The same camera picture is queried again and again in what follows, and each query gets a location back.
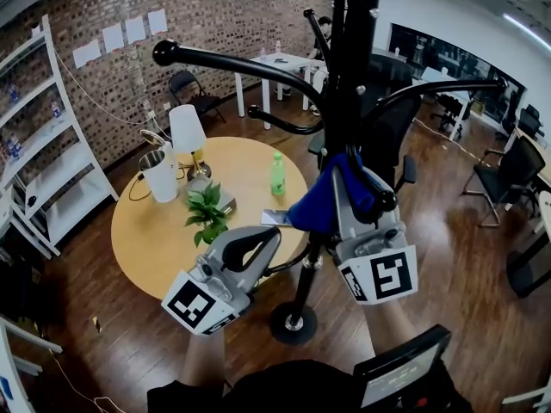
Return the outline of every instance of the ceiling light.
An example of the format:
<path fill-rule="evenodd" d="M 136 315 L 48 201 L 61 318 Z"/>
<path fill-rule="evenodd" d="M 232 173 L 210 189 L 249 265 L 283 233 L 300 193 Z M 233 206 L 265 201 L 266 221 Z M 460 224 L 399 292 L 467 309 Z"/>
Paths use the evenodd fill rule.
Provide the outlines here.
<path fill-rule="evenodd" d="M 517 28 L 521 28 L 526 34 L 528 34 L 530 37 L 532 37 L 534 40 L 536 40 L 538 43 L 540 43 L 543 47 L 545 47 L 548 51 L 551 52 L 551 46 L 546 43 L 542 37 L 539 35 L 534 34 L 530 29 L 526 28 L 523 24 L 517 22 L 513 17 L 511 17 L 508 14 L 503 14 L 503 17 L 508 21 L 513 23 Z"/>

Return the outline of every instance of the green bottle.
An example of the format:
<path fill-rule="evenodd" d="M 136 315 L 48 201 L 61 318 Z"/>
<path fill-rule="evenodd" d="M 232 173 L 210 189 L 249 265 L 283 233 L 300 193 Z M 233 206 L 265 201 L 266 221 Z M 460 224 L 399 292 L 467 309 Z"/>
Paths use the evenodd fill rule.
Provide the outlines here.
<path fill-rule="evenodd" d="M 273 195 L 285 194 L 285 167 L 283 167 L 282 154 L 279 152 L 274 153 L 270 186 Z"/>

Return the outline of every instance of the round wooden table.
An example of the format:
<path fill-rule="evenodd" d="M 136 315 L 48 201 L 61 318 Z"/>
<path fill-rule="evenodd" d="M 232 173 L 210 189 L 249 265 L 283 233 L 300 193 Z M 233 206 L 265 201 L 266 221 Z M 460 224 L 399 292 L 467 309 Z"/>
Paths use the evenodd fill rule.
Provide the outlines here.
<path fill-rule="evenodd" d="M 237 209 L 228 216 L 228 227 L 260 225 L 262 210 L 288 209 L 306 192 L 306 182 L 299 169 L 285 155 L 286 193 L 270 192 L 270 167 L 276 149 L 244 138 L 209 138 L 204 148 L 205 162 L 210 165 L 214 183 L 233 195 Z M 183 164 L 190 155 L 178 155 Z M 207 248 L 204 242 L 196 248 L 193 236 L 200 227 L 184 226 L 190 213 L 182 191 L 185 178 L 178 181 L 180 194 L 169 203 L 157 203 L 150 194 L 143 200 L 128 198 L 136 176 L 121 194 L 111 223 L 111 241 L 117 262 L 125 275 L 142 291 L 163 299 L 180 270 L 190 270 L 195 258 Z M 145 181 L 136 184 L 132 197 L 149 191 Z M 306 245 L 306 233 L 282 227 L 282 244 L 271 266 L 284 263 Z"/>

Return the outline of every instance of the brick wall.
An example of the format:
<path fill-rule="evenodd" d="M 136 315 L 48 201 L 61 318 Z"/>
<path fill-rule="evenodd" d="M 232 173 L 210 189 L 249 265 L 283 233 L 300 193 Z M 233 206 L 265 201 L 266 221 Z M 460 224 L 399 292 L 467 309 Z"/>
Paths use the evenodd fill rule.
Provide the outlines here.
<path fill-rule="evenodd" d="M 165 9 L 169 31 L 151 37 L 146 15 L 161 8 Z M 168 114 L 163 105 L 173 102 L 168 79 L 183 66 L 158 67 L 152 61 L 152 49 L 158 41 L 172 38 L 186 46 L 252 58 L 262 46 L 273 52 L 280 40 L 284 52 L 304 55 L 313 43 L 313 34 L 302 16 L 304 8 L 314 8 L 321 15 L 330 14 L 331 0 L 43 0 L 0 29 L 0 60 L 28 38 L 33 22 L 48 14 L 59 56 L 94 100 L 115 116 L 141 122 L 145 120 L 142 103 L 147 99 L 158 114 L 158 123 L 166 127 Z M 121 22 L 124 30 L 124 21 L 137 15 L 144 17 L 146 39 L 106 54 L 102 29 Z M 93 39 L 99 40 L 102 56 L 76 69 L 73 49 Z M 46 51 L 42 48 L 0 79 L 0 113 L 8 107 L 8 83 L 15 82 L 20 96 L 24 95 L 46 77 L 46 64 Z M 142 142 L 138 135 L 142 126 L 110 118 L 93 105 L 60 67 L 77 119 L 102 167 Z M 190 70 L 207 91 L 217 96 L 235 91 L 232 73 L 193 67 Z M 254 78 L 244 78 L 245 87 L 254 82 Z M 57 97 L 56 90 L 39 96 L 9 122 L 9 128 L 24 140 L 52 117 L 49 106 Z M 32 172 L 24 177 L 32 177 L 75 138 L 72 132 L 62 134 L 35 158 L 30 164 Z"/>

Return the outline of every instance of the blue cloth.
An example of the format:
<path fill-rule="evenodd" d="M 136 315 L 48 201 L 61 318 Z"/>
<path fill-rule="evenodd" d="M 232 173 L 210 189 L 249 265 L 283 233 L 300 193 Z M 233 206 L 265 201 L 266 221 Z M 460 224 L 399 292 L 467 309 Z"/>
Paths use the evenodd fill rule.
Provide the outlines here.
<path fill-rule="evenodd" d="M 298 230 L 321 234 L 332 234 L 337 230 L 337 206 L 331 181 L 335 165 L 340 169 L 353 207 L 366 213 L 373 206 L 375 197 L 358 179 L 346 154 L 341 153 L 331 160 L 306 195 L 289 208 L 289 220 Z"/>

